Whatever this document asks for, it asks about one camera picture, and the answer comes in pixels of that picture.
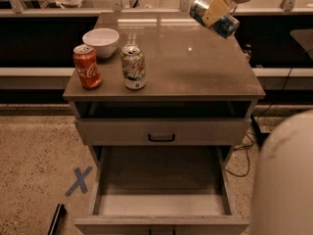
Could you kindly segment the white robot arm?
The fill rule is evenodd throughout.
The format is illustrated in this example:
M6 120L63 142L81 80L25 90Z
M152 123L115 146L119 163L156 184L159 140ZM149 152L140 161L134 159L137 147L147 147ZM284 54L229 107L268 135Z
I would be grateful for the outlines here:
M313 235L313 111L285 119L263 143L250 235Z

